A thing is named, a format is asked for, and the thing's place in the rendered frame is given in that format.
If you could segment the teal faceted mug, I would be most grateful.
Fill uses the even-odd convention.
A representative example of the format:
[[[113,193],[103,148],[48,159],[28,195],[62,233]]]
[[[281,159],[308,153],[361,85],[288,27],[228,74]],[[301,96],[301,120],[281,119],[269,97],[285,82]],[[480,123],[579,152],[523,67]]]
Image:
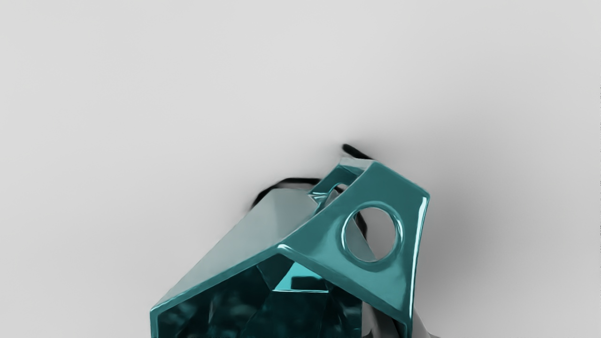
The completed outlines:
[[[151,338],[437,338],[414,310],[429,199],[352,158],[272,190],[152,308]]]

